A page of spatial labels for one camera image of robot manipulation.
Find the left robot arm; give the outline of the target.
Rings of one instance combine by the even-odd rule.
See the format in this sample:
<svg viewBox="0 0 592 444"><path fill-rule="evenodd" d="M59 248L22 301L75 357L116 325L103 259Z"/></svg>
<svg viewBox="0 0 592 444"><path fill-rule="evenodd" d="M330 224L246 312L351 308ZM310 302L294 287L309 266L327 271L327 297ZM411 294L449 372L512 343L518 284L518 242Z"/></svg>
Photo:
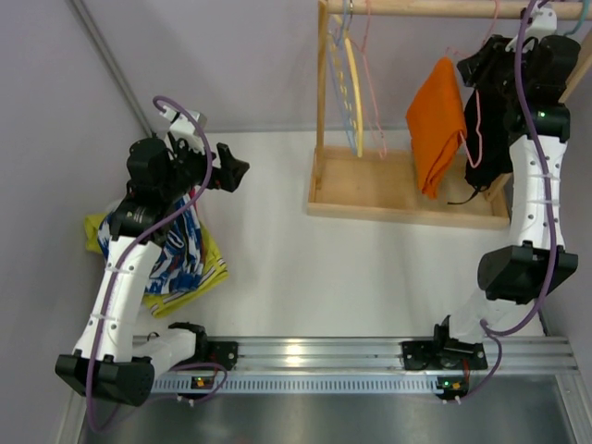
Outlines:
<svg viewBox="0 0 592 444"><path fill-rule="evenodd" d="M129 148L124 199L108 221L105 273L87 325L73 352L58 356L56 374L88 401L138 407L154 382L170 369L202 363L209 344L203 327L174 323L142 346L133 332L146 287L167 270L167 238L191 214L193 199L206 189L234 192L249 163L220 142L199 153L186 139L168 148L147 138Z"/></svg>

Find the yellow-green trousers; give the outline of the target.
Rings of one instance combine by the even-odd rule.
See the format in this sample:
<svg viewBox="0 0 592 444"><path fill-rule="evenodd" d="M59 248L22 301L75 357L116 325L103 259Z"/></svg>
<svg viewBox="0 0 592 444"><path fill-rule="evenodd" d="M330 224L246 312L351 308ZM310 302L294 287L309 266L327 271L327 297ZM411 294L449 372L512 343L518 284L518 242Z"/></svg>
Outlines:
<svg viewBox="0 0 592 444"><path fill-rule="evenodd" d="M193 210L174 221L142 303L155 318L171 315L228 277L218 246Z"/></svg>

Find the wooden clothes rack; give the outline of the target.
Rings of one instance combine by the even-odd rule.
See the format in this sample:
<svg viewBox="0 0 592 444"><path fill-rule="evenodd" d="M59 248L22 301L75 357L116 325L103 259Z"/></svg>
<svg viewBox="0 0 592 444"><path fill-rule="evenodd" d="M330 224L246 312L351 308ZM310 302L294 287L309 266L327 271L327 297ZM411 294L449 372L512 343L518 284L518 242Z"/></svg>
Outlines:
<svg viewBox="0 0 592 444"><path fill-rule="evenodd" d="M327 32L331 16L337 21L341 1L318 1L318 56L316 147L312 167L307 213L310 216L390 221L453 228L505 229L510 222L503 187L511 175L495 180L492 188L465 205L447 205L444 198L422 197L416 187L413 157L406 130L395 131L402 150L390 150L385 160L379 151L354 155L346 146L325 142ZM410 16L457 19L518 19L526 2L493 1L351 1L347 13L370 16ZM591 69L591 29L583 40L582 55L561 97L567 100ZM443 180L444 197L452 200L468 192L457 156Z"/></svg>

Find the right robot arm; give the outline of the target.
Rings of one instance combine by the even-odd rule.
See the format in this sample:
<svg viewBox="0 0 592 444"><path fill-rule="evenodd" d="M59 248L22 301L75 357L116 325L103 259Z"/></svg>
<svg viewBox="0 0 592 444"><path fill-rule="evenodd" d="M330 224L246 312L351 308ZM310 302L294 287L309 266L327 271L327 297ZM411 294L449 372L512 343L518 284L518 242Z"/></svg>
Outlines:
<svg viewBox="0 0 592 444"><path fill-rule="evenodd" d="M486 253L477 290L456 313L434 327L424 368L487 368L483 340L522 330L543 302L578 267L561 234L561 166L571 136L571 113L561 96L581 46L551 34L494 35L457 68L463 83L491 96L501 146L512 163L512 216L508 245Z"/></svg>

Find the orange trousers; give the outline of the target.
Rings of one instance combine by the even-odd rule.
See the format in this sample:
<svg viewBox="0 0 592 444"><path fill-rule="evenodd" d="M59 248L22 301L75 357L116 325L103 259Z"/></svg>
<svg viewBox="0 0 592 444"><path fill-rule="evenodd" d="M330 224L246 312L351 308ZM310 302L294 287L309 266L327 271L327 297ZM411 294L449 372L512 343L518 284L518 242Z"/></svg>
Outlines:
<svg viewBox="0 0 592 444"><path fill-rule="evenodd" d="M417 187L434 200L438 187L467 133L454 66L447 57L436 63L406 113Z"/></svg>

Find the teal hanger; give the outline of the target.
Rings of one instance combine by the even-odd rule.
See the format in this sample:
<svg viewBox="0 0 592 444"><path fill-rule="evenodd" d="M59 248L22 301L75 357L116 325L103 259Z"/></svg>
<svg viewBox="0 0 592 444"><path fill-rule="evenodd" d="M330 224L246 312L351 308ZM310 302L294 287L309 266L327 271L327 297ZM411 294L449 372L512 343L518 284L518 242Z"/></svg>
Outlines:
<svg viewBox="0 0 592 444"><path fill-rule="evenodd" d="M565 31L562 34L563 36L571 37L571 36L574 36L576 33L579 32L579 30L582 28L582 26L586 22L587 15L588 15L589 10L590 10L590 5L591 5L591 3L589 1L583 1L582 2L582 9L581 9L581 12L580 12L580 14L578 16L577 21L575 22L575 24L569 30Z"/></svg>

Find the black trousers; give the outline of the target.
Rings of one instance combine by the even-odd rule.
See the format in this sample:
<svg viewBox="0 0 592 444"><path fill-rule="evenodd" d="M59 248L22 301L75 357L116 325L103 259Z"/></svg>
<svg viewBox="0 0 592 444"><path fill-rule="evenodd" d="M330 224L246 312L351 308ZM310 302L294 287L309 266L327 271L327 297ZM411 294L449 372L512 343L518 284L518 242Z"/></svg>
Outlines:
<svg viewBox="0 0 592 444"><path fill-rule="evenodd" d="M472 187L472 194L461 202L447 202L447 205L468 204L480 192L487 191L502 174L512 172L509 155L509 134L504 126L507 106L502 97L493 93L479 92L481 101L481 133L483 135L483 161L477 169L472 169L468 160L465 164L464 179ZM468 149L473 159L477 157L477 138L475 134L475 92L468 99L464 108L466 132L453 135L452 152L455 154L463 139L468 142Z"/></svg>

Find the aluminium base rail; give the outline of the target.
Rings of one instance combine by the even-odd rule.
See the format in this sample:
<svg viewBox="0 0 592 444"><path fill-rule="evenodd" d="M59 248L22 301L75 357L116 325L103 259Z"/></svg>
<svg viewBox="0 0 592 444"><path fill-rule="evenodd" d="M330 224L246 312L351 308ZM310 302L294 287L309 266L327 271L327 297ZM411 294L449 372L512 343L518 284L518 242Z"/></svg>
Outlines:
<svg viewBox="0 0 592 444"><path fill-rule="evenodd" d="M231 363L241 372L361 372L402 373L411 356L403 351L406 338L270 338L212 337L207 360ZM483 356L493 365L502 355L504 375L570 374L578 371L569 341L557 337L487 339Z"/></svg>

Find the blue patterned trousers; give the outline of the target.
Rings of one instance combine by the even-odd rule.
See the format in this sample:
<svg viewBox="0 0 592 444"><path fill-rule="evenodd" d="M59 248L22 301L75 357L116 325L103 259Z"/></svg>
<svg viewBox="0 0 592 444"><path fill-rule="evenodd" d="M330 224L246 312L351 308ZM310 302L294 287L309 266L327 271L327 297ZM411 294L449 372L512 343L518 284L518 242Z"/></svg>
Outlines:
<svg viewBox="0 0 592 444"><path fill-rule="evenodd" d="M116 295L118 282L132 276L131 256L140 263L154 261L148 277L141 277L145 293L166 296L195 290L202 276L202 231L195 210L190 208L178 216L166 234L164 246L147 242L140 245L134 237L110 235L114 213L89 215L84 219L86 248L105 257L105 273L97 298L106 300Z"/></svg>

